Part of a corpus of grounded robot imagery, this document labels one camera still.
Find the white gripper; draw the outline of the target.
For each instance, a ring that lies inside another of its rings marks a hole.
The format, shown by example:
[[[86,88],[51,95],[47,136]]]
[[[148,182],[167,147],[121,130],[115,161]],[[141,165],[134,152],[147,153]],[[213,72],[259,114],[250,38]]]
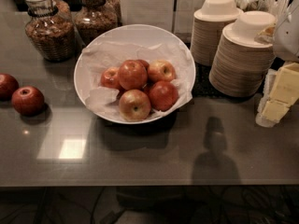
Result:
[[[277,71],[268,70],[255,118],[258,125],[271,128],[299,99],[299,0],[292,0],[277,21],[261,30],[254,40],[272,45],[275,56],[285,61]]]

